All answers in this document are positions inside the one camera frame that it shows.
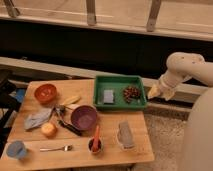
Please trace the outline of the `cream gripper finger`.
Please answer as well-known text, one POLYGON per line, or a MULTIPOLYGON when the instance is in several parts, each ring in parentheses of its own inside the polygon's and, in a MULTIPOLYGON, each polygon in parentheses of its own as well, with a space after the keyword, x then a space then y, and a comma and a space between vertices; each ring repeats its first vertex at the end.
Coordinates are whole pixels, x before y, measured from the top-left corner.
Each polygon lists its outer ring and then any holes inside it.
POLYGON ((163 93, 163 98, 168 101, 175 95, 175 92, 173 90, 168 90, 163 93))
POLYGON ((149 99, 152 99, 152 98, 157 97, 159 95, 160 95, 160 90, 159 90, 158 86, 156 84, 154 84, 151 87, 151 89, 149 90, 147 97, 149 99))

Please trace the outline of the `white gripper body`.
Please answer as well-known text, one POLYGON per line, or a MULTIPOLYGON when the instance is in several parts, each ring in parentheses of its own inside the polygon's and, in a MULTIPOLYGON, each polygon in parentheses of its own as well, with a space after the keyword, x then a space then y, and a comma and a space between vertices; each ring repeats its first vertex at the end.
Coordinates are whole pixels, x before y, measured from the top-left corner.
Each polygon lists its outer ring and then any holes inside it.
POLYGON ((159 87, 163 94, 174 94, 178 84, 179 77, 172 73, 165 73, 159 78, 159 87))

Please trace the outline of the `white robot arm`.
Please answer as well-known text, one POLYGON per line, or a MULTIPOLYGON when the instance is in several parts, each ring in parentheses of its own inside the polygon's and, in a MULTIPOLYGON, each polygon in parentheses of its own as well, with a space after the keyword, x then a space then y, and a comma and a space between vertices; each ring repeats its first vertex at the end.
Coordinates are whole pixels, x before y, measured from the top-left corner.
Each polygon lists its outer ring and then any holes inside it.
POLYGON ((175 95, 176 87, 191 78, 213 87, 213 62, 206 62, 200 54, 174 52, 168 56, 166 66, 166 72, 149 90, 149 99, 161 96, 168 101, 175 95))

